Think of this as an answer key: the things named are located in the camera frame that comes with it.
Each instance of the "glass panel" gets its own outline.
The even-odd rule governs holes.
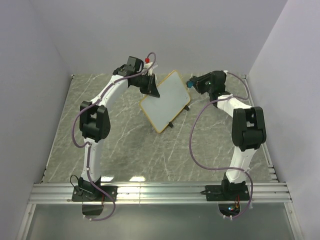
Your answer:
[[[27,239],[294,239],[282,203],[256,203],[233,221],[218,212],[217,204],[118,205],[110,219],[89,222],[80,205],[37,205]]]

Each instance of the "marble table surface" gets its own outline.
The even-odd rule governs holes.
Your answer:
[[[181,74],[186,82],[192,75]],[[157,82],[167,74],[157,74]],[[68,182],[70,175],[81,175],[84,149],[74,146],[71,139],[73,120],[82,101],[90,101],[108,83],[111,74],[79,74],[73,77],[62,112],[56,137],[49,156],[44,182]],[[242,83],[228,76],[226,89],[235,95],[245,96]],[[208,171],[198,167],[190,157],[189,134],[195,118],[209,101],[207,94],[189,89],[190,110],[183,110],[167,127],[157,133],[139,107],[142,94],[136,87],[128,90],[108,109],[111,131],[103,143],[101,158],[102,176],[113,181],[130,181],[140,177],[147,182],[213,181],[220,182],[224,171]],[[83,143],[79,124],[75,137]],[[201,115],[193,133],[193,153],[208,167],[230,165],[234,151],[231,139],[232,118],[225,112],[208,107]],[[268,164],[262,147],[250,164],[250,175],[255,182],[269,182]]]

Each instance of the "whiteboard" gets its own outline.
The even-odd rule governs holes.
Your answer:
[[[156,132],[161,133],[191,98],[176,70],[160,82],[157,89],[160,98],[146,95],[139,105]]]

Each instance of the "robotic arm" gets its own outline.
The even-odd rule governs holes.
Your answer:
[[[142,60],[130,56],[127,64],[114,70],[109,83],[95,98],[81,103],[80,111],[97,102],[97,104],[80,115],[79,128],[84,137],[84,142],[89,142],[89,144],[85,145],[83,171],[78,179],[78,189],[75,191],[76,196],[72,197],[72,200],[77,201],[77,199],[80,199],[80,201],[83,201],[84,196],[87,200],[96,200],[101,196],[101,193],[91,185],[87,171],[89,171],[92,182],[100,187],[102,146],[111,129],[108,109],[111,108],[115,100],[131,85],[138,87],[142,94],[156,98],[160,97],[156,87],[156,77],[151,66],[153,66],[152,62],[144,64]]]
[[[194,87],[200,94],[208,93],[211,102],[219,100],[213,105],[232,117],[234,152],[230,167],[223,168],[228,170],[221,186],[207,185],[202,194],[206,195],[207,201],[248,201],[250,196],[246,175],[240,169],[245,172],[249,169],[252,157],[266,141],[264,113],[261,107],[244,104],[227,92],[226,77],[227,71],[212,71],[200,77],[194,76],[186,83],[188,88]]]

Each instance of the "blue gripper tip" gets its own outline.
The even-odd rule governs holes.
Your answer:
[[[193,85],[194,85],[193,81],[187,81],[186,82],[186,86],[188,87],[188,89],[192,88]]]

